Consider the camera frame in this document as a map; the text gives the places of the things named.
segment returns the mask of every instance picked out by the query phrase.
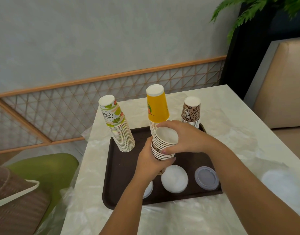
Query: wood trim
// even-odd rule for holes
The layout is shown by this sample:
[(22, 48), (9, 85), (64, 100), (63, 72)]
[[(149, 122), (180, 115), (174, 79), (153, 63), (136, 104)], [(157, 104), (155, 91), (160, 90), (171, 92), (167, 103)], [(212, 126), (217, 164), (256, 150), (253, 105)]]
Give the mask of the wood trim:
[(20, 147), (20, 148), (16, 148), (16, 149), (6, 149), (6, 150), (0, 151), (0, 154), (2, 154), (2, 153), (16, 152), (16, 151), (22, 151), (22, 150), (26, 150), (26, 149), (34, 149), (34, 148), (38, 148), (38, 147), (42, 147), (42, 146), (47, 146), (47, 145), (48, 144), (46, 144), (46, 143), (40, 143), (40, 144), (35, 144), (35, 145), (30, 145), (30, 146), (24, 146), (24, 147)]
[(38, 137), (38, 139), (43, 142), (50, 144), (52, 141), (46, 137), (40, 130), (34, 127), (31, 123), (29, 123), (24, 117), (22, 117), (19, 113), (17, 113), (12, 107), (6, 104), (3, 100), (0, 99), (0, 107), (11, 115), (15, 120), (17, 120), (22, 126), (27, 128), (31, 133)]
[(20, 147), (20, 148), (16, 148), (16, 149), (6, 149), (6, 150), (0, 151), (0, 154), (16, 152), (16, 151), (22, 151), (22, 150), (26, 150), (26, 149), (34, 149), (34, 148), (38, 148), (38, 147), (49, 146), (49, 145), (60, 144), (60, 143), (66, 143), (66, 142), (75, 142), (75, 141), (80, 141), (80, 140), (85, 140), (85, 138), (83, 138), (83, 137), (71, 138), (71, 139), (65, 139), (65, 140), (60, 140), (60, 141), (54, 141), (51, 144), (40, 143), (40, 144), (24, 146), (24, 147)]
[(183, 62), (183, 63), (175, 63), (175, 64), (163, 65), (163, 66), (159, 66), (159, 67), (145, 68), (145, 69), (128, 71), (128, 72), (123, 72), (123, 73), (115, 73), (115, 74), (110, 74), (110, 75), (67, 81), (67, 82), (56, 83), (56, 84), (51, 84), (51, 85), (47, 85), (47, 86), (40, 86), (40, 87), (34, 87), (34, 88), (28, 88), (28, 89), (22, 89), (22, 90), (13, 90), (13, 91), (5, 92), (5, 93), (0, 93), (0, 97), (17, 95), (17, 94), (25, 94), (25, 93), (41, 91), (41, 90), (49, 90), (49, 89), (58, 88), (58, 87), (66, 87), (66, 86), (84, 84), (84, 83), (95, 82), (95, 81), (103, 81), (103, 80), (119, 78), (119, 77), (127, 77), (127, 76), (131, 76), (131, 75), (138, 75), (138, 74), (168, 70), (168, 69), (173, 69), (173, 68), (187, 67), (187, 66), (198, 65), (198, 64), (202, 64), (202, 63), (211, 63), (211, 62), (221, 61), (221, 60), (225, 60), (225, 59), (226, 59), (226, 55), (223, 55), (223, 56), (219, 56), (216, 58), (195, 60), (195, 61)]

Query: forearm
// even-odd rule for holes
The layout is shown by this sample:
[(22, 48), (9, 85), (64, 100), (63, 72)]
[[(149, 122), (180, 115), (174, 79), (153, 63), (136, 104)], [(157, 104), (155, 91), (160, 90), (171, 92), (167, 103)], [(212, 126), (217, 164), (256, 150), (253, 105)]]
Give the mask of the forearm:
[(248, 234), (300, 234), (300, 216), (273, 194), (224, 144), (207, 152)]
[(147, 185), (135, 178), (126, 187), (100, 235), (134, 235), (138, 232), (142, 198)]

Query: hand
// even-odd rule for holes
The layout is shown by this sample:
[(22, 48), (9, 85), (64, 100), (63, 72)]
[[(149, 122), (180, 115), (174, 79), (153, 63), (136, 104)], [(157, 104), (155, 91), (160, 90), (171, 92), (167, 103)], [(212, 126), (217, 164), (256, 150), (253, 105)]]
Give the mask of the hand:
[(181, 152), (208, 153), (209, 149), (216, 147), (220, 142), (196, 127), (178, 120), (164, 121), (157, 127), (168, 127), (178, 134), (178, 143), (162, 150), (163, 154), (174, 154)]
[(149, 183), (156, 177), (156, 175), (163, 168), (167, 168), (175, 162), (176, 158), (172, 157), (164, 161), (158, 161), (154, 157), (151, 151), (152, 137), (149, 137), (145, 143), (145, 146), (141, 150), (135, 174), (133, 180), (140, 182), (144, 189), (149, 185)]

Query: sofa backrest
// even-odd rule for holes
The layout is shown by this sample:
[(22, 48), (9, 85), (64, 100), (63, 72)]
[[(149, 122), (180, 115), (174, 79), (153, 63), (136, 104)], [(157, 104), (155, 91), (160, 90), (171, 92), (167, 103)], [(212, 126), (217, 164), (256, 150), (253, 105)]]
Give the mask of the sofa backrest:
[(300, 40), (279, 44), (253, 111), (269, 128), (300, 126)]

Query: dark brown tray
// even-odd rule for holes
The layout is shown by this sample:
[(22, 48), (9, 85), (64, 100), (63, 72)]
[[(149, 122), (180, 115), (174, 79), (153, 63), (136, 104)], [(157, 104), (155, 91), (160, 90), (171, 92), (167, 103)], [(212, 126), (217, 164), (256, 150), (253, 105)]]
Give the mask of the dark brown tray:
[[(202, 124), (200, 124), (199, 129), (205, 132)], [(136, 146), (128, 153), (121, 152), (113, 138), (110, 140), (102, 192), (103, 203), (109, 209), (115, 208), (126, 186), (131, 181), (135, 173), (138, 155), (147, 138), (151, 136), (150, 127), (132, 129), (131, 132)], [(179, 194), (170, 193), (163, 187), (161, 176), (156, 176), (153, 180), (153, 191), (147, 198), (143, 199), (143, 205), (222, 194), (221, 184), (216, 190), (208, 191), (198, 186), (195, 181), (195, 171), (198, 167), (208, 166), (214, 169), (207, 154), (177, 153), (175, 157), (177, 160), (174, 164), (181, 166), (188, 174), (187, 188)]]

